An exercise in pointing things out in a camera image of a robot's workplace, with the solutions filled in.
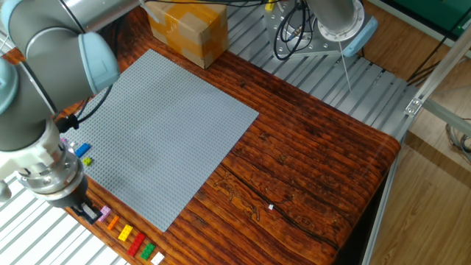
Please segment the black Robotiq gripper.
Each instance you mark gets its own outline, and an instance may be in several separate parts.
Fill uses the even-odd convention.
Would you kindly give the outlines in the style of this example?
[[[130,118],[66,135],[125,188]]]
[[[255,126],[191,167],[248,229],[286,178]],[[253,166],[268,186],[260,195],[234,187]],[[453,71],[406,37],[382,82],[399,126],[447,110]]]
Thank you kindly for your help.
[[[75,178],[67,187],[51,195],[49,203],[58,208],[71,208],[71,210],[92,225],[101,216],[102,212],[90,200],[85,200],[88,190],[88,179],[85,175],[80,180]]]

